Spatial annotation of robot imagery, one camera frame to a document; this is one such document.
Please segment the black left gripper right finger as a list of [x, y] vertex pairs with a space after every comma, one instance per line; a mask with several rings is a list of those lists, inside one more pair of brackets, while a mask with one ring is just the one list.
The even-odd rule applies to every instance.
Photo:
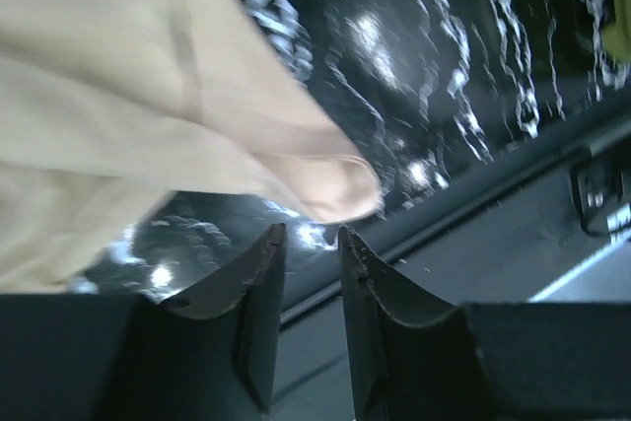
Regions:
[[630, 308], [454, 306], [338, 234], [360, 420], [626, 420]]

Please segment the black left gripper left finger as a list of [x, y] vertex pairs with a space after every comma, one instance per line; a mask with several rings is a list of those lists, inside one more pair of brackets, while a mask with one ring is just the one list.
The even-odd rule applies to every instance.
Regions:
[[259, 420], [271, 406], [286, 228], [186, 290], [1, 300], [5, 420]]

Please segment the beige t shirt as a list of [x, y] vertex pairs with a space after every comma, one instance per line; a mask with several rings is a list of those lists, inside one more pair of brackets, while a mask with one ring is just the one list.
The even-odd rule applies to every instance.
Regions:
[[383, 202], [240, 0], [1, 0], [2, 292], [65, 290], [178, 191], [323, 224]]

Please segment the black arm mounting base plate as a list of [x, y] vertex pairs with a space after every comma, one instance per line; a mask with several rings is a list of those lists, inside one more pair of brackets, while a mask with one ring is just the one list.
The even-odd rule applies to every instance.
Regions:
[[[570, 173], [629, 134], [624, 89], [413, 208], [358, 225], [357, 234], [385, 262], [451, 303], [524, 300], [608, 245], [608, 238], [582, 231]], [[347, 366], [336, 245], [312, 223], [293, 220], [288, 233], [279, 396]]]

